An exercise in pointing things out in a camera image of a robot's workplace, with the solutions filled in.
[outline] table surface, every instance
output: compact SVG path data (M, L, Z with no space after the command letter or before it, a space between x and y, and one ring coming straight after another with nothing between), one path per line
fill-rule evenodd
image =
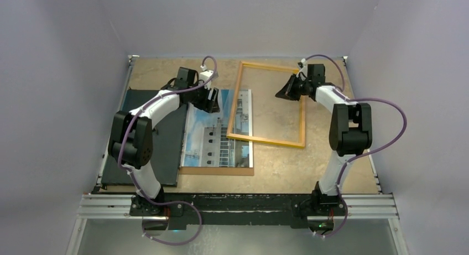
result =
M239 62L241 59L217 59L219 78L213 82L213 86L219 89L233 89L235 86ZM298 59L242 59L249 62L296 67ZM342 60L336 61L345 75L344 94L352 97L347 71ZM328 60L310 60L311 63L322 63L326 66L326 81L335 85L341 84L340 74ZM201 59L144 59L137 60L129 86L137 90L157 90L175 77L180 66L199 70ZM285 84L289 74L283 73L284 82L260 83L263 79L272 79L278 75L272 75L270 71L256 71L255 78L246 80L243 85L252 89L253 96L262 90L278 91L282 83ZM284 106L278 107L277 101L263 101L256 105L253 98L253 129L263 132L277 132L279 123L285 123L285 129L294 129L291 124L296 124L298 118L285 118ZM261 119L256 114L270 113L272 119ZM329 126L331 114L323 106L307 99L306 102L306 147L304 149L287 148L275 145L254 143L254 176L219 176L219 175L179 175L177 188L165 188L167 192L240 192L240 193L311 193L316 182L326 170L331 155L329 147ZM133 191L131 186L108 187L108 191ZM351 168L345 180L344 193L377 193L377 187L368 157L357 160Z

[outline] picture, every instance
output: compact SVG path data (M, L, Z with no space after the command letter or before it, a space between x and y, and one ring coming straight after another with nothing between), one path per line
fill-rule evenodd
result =
M233 90L219 90L220 112L187 110L181 166L252 168L252 142L226 138ZM233 131L252 135L251 91L240 90Z

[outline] brown backing board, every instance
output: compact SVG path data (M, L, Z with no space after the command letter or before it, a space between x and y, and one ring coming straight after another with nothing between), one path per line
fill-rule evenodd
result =
M225 175L225 176L253 176L252 168L220 168L205 166L182 166L179 168L179 174L185 175Z
M232 133L233 123L234 123L235 115L236 115L235 114L236 106L237 106L236 100L237 100L237 95L241 86L243 69L245 67L253 68L253 69L262 69L262 70L284 71L284 72L291 72L291 73L298 72L298 69L294 69L290 67L241 61L239 63L238 76L237 76L236 86L234 88L234 94L233 94L233 105L231 106L230 120L228 122L228 131L227 131L226 136L228 138L238 139L238 140L249 140L249 141L258 142L258 143L282 145L282 146L294 147L294 148L304 148L305 143L306 143L306 137L305 137L306 135L306 98L304 96L301 97L301 100L299 101L300 102L300 123L299 123L299 141L298 142L292 142L292 141L287 141L287 140L276 140L276 139L269 139L269 138L264 138L264 137L247 136L247 135Z

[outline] white wall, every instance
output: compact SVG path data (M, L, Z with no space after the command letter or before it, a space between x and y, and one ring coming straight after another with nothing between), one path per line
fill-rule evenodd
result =
M401 105L374 157L411 254L469 254L469 0L380 0L348 58L355 95ZM373 105L374 147L397 112Z
M0 0L0 254L64 254L126 54L97 0Z
M100 0L142 56L348 55L378 0Z

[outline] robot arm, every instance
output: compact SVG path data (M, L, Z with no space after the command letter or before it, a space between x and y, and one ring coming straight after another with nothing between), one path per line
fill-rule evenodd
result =
M298 74L292 74L288 83L275 96L298 101L302 95L306 95L332 113L329 131L332 154L326 172L316 184L315 190L323 198L337 196L337 179L343 164L371 146L371 107L366 103L344 100L347 98L335 88L334 84L325 82L323 64L309 64L308 75L305 76L302 73L305 63L305 61L299 63ZM352 163L343 172L343 179L347 176L351 165Z
M118 160L124 133L130 121L140 110L143 111L138 115L124 145L122 165L129 173L133 173L140 189L151 199L158 200L158 195L162 191L161 184L156 179L150 163L153 154L152 131L158 122L186 103L192 103L196 108L208 113L220 111L218 89L210 88L209 83L197 90L167 95L170 91L186 90L197 86L200 82L207 81L213 71L202 70L203 72L198 74L195 70L180 67L178 76L163 86L153 99L129 112L119 111L114 116L108 152Z

